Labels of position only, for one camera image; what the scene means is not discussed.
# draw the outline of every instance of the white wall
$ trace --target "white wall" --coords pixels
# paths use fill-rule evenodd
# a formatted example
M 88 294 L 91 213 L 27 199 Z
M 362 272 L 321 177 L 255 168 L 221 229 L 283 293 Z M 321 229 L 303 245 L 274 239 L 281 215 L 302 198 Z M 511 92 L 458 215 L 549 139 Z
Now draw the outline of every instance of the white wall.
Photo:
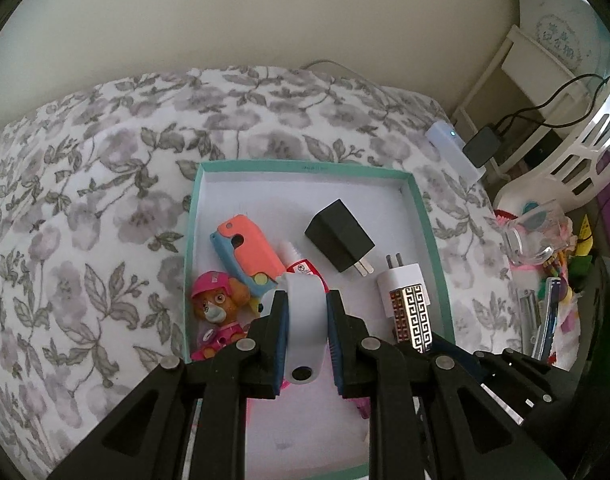
M 517 20 L 518 0 L 24 0 L 0 33 L 0 127 L 126 75 L 318 57 L 450 112 Z

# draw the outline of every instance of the pink helmet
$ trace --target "pink helmet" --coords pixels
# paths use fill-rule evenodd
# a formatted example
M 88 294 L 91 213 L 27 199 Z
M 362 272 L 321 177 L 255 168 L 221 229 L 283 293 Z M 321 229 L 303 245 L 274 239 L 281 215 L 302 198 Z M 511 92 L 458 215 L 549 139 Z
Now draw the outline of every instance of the pink helmet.
M 231 296 L 231 287 L 229 286 L 229 274 L 220 272 L 219 270 L 209 270 L 201 274 L 192 285 L 192 298 L 198 296 L 201 292 L 214 290 L 215 288 L 225 289 L 225 293 Z

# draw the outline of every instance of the metal screw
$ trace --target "metal screw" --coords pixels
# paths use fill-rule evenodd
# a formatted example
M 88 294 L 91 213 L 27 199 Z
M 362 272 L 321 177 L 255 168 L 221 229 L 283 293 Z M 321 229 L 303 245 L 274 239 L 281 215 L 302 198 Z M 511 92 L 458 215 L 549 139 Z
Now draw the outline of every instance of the metal screw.
M 236 341 L 236 348 L 242 350 L 243 352 L 249 352 L 256 347 L 256 341 L 250 339 L 248 337 L 244 337 Z
M 434 362 L 441 370 L 451 370 L 454 368 L 454 359 L 449 355 L 439 355 Z
M 378 350 L 381 347 L 381 342 L 375 337 L 366 337 L 361 341 L 361 346 L 366 350 Z
M 181 364 L 181 360 L 175 355 L 166 355 L 160 360 L 160 365 L 165 370 L 175 370 L 179 364 Z

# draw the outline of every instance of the yellow button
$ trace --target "yellow button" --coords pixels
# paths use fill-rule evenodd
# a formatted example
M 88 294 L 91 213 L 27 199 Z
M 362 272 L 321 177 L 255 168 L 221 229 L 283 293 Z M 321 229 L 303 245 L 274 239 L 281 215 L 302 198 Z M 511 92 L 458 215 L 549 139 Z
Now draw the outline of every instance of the yellow button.
M 254 282 L 256 283 L 256 285 L 264 285 L 265 283 L 267 283 L 267 274 L 259 272 L 254 276 Z

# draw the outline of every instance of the red and white tube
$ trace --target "red and white tube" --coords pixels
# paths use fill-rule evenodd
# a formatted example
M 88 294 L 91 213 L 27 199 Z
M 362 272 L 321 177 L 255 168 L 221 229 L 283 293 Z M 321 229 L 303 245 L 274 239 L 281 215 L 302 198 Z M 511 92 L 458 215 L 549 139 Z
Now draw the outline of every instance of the red and white tube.
M 294 245 L 287 240 L 282 240 L 278 243 L 278 250 L 276 252 L 287 269 L 287 272 L 293 272 L 294 274 L 313 274 L 314 276 L 318 276 L 323 283 L 325 293 L 329 292 L 327 284 L 325 283 L 323 276 L 320 275 L 318 269 L 314 267 L 311 261 L 305 259 Z

